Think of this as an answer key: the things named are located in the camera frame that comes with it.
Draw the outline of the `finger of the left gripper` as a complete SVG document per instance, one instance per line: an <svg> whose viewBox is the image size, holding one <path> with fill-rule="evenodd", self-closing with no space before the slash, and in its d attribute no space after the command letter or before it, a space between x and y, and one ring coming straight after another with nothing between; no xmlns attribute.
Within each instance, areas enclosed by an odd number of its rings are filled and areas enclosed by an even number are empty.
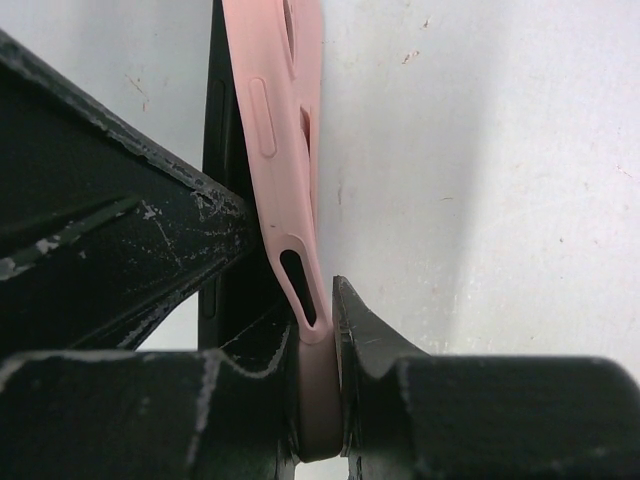
<svg viewBox="0 0 640 480"><path fill-rule="evenodd" d="M214 181L1 38L1 346L138 347L238 258Z"/></svg>

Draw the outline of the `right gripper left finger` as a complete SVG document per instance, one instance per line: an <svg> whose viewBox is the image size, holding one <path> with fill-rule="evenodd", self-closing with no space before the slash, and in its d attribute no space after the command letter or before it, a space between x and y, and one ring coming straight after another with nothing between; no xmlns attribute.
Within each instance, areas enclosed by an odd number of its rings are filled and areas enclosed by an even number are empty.
<svg viewBox="0 0 640 480"><path fill-rule="evenodd" d="M13 355L1 365L1 475L290 479L296 349L277 304L216 349Z"/></svg>

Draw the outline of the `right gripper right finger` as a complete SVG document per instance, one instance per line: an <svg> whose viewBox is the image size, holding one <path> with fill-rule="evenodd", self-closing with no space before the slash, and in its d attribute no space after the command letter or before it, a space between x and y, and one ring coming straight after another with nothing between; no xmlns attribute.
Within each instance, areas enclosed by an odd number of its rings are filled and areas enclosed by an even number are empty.
<svg viewBox="0 0 640 480"><path fill-rule="evenodd" d="M333 280L353 479L635 479L639 388L592 356L430 355Z"/></svg>

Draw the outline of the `phone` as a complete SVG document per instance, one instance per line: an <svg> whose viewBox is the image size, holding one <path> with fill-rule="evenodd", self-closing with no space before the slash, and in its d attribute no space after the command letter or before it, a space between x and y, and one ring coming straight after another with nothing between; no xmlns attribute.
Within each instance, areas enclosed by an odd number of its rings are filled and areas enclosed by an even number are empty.
<svg viewBox="0 0 640 480"><path fill-rule="evenodd" d="M229 345L264 320L285 323L290 309L261 237L247 149L236 97L223 3L212 3L205 104L203 173L214 181L221 204L216 230L234 234L238 258L203 285L198 298L198 347Z"/></svg>

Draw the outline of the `pink silicone phone case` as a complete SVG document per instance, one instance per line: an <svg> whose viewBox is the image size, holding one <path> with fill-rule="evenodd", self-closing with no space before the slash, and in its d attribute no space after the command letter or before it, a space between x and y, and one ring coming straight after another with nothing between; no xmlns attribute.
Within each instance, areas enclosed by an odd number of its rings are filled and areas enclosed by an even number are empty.
<svg viewBox="0 0 640 480"><path fill-rule="evenodd" d="M226 1L224 21L267 258L298 324L298 456L342 448L338 348L317 251L318 1Z"/></svg>

